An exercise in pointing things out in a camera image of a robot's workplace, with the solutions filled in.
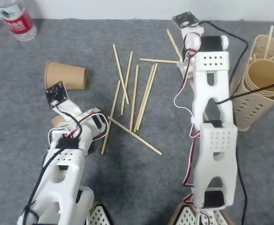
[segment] red bottle label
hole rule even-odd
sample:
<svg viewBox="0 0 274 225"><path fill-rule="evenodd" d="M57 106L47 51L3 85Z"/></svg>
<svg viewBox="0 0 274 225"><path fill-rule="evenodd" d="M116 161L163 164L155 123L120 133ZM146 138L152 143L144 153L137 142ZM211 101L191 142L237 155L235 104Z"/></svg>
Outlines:
<svg viewBox="0 0 274 225"><path fill-rule="evenodd" d="M34 25L34 22L27 10L24 10L23 14L15 20L7 20L4 18L4 21L7 22L11 32L14 34L26 33Z"/></svg>

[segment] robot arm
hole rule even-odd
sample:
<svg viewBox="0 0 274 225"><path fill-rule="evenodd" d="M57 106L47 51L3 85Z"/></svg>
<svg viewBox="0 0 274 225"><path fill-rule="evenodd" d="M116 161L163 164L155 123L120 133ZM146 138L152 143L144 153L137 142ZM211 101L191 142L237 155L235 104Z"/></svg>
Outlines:
<svg viewBox="0 0 274 225"><path fill-rule="evenodd" d="M204 121L209 99L220 102L230 97L229 46L226 36L202 36L204 30L190 13L175 16L184 40L182 58L177 67L183 78L194 79L193 116L191 123L200 132L200 154L194 171L193 204L199 211L221 210L233 204L236 178L237 127L233 122L232 102L217 105L219 120ZM214 76L214 85L207 76ZM222 187L208 188L213 178Z"/></svg>
<svg viewBox="0 0 274 225"><path fill-rule="evenodd" d="M89 210L94 194L90 188L80 187L80 182L85 155L92 141L105 131L107 123L102 120L105 117L96 108L82 113L69 100L62 82L50 87L45 93L50 107L63 115L65 122L59 123L49 133L52 138L43 162L44 173L39 185L36 185L32 201L25 207L17 225L89 224ZM67 115L80 121L81 128L76 130L77 122Z"/></svg>

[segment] perforated base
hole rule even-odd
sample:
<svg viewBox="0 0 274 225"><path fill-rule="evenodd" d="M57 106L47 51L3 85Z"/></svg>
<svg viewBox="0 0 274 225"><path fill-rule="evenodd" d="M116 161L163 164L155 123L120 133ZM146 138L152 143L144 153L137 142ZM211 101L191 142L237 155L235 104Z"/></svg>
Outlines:
<svg viewBox="0 0 274 225"><path fill-rule="evenodd" d="M211 211L209 213L209 218L210 225L228 225L221 212L218 210ZM201 214L201 221L203 225L208 225L207 216ZM196 225L196 217L188 206L183 208L175 225Z"/></svg>
<svg viewBox="0 0 274 225"><path fill-rule="evenodd" d="M90 225L110 225L109 219L102 206L96 206L91 217Z"/></svg>

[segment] white wire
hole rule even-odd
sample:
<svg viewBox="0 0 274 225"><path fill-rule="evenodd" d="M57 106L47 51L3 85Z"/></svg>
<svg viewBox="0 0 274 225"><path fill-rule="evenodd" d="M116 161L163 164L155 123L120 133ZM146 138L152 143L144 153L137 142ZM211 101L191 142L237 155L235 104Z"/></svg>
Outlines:
<svg viewBox="0 0 274 225"><path fill-rule="evenodd" d="M96 116L96 115L103 116L103 118L104 118L104 120L105 120L105 123L106 123L106 126L107 126L107 129L106 129L106 132L105 132L105 134L104 134L103 136L100 136L100 137L98 137L98 138L95 138L93 141L97 141L97 140L99 140L99 139L105 137L105 136L108 134L108 132L109 132L109 123L108 123L108 120L106 119L105 115L103 115L102 113L97 112L97 113L90 114L90 115L86 116L86 118L85 118L83 121L88 120L88 119L90 119L90 118L92 118L93 116Z"/></svg>
<svg viewBox="0 0 274 225"><path fill-rule="evenodd" d="M49 145L51 145L50 136L51 136L51 134L52 134L52 131L54 131L54 130L63 130L63 129L67 130L68 133L70 133L70 130L69 130L68 128L66 128L66 127L54 127L54 128L52 128L52 129L50 129L50 130L48 131L47 139L48 139Z"/></svg>
<svg viewBox="0 0 274 225"><path fill-rule="evenodd" d="M104 120L105 120L105 124L106 124L106 126L107 126L107 129L106 129L106 132L105 132L105 134L104 134L103 136L100 136L100 137L98 137L98 138L95 138L95 139L93 140L93 142L94 142L94 141L97 141L97 140L99 140L99 139L101 139L101 138L103 138L103 137L105 137L105 136L108 134L108 132L109 132L109 123L108 123L107 118L106 118L102 113L99 113L99 115L102 115L102 116L104 117Z"/></svg>
<svg viewBox="0 0 274 225"><path fill-rule="evenodd" d="M179 108L179 109L186 109L189 113L190 113L190 115L191 115L191 118L193 119L193 113L192 113L192 111L189 109L189 108L187 108L187 107L185 107L185 106L178 106L177 104L176 104L176 98L179 96L179 94L183 91L183 89L185 88L185 85L186 85L186 83L187 83L187 80L188 80L188 75L189 75L189 71L186 71L186 74L185 74L185 76L186 76L186 78L184 78L184 83L183 83L183 86L181 87L181 89L179 90L179 92L176 94L176 96L174 97L174 99L173 99L173 104L175 105L175 107L176 108ZM198 134L196 134L195 136L192 136L192 131L193 131L193 128L194 128L194 123L192 123L192 126L191 126L191 129L190 129L190 132L189 132L189 137L190 138L195 138L195 137L198 137L200 134L198 133Z"/></svg>
<svg viewBox="0 0 274 225"><path fill-rule="evenodd" d="M188 109L187 107L184 107L184 106L178 106L178 105L176 104L176 98L179 96L179 94L180 94L180 93L183 91L183 89L185 88L185 84L187 83L187 80L188 80L188 75L189 75L189 72L186 73L185 76L187 76L187 77L185 78L185 82L183 83L182 88L179 90L179 92L178 92L178 93L176 94L176 96L174 97L174 99L173 99L173 104L175 105L176 108L179 108L179 109L186 109L186 110L191 114L191 117L193 117L193 113L192 113L192 111L191 111L190 109Z"/></svg>

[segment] plastic water bottle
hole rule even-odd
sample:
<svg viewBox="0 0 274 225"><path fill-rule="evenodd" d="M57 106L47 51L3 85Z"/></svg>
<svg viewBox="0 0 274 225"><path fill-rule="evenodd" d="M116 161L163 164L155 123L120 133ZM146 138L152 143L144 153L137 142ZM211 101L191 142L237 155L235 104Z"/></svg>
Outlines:
<svg viewBox="0 0 274 225"><path fill-rule="evenodd" d="M0 14L18 40L34 39L37 29L22 0L0 0Z"/></svg>

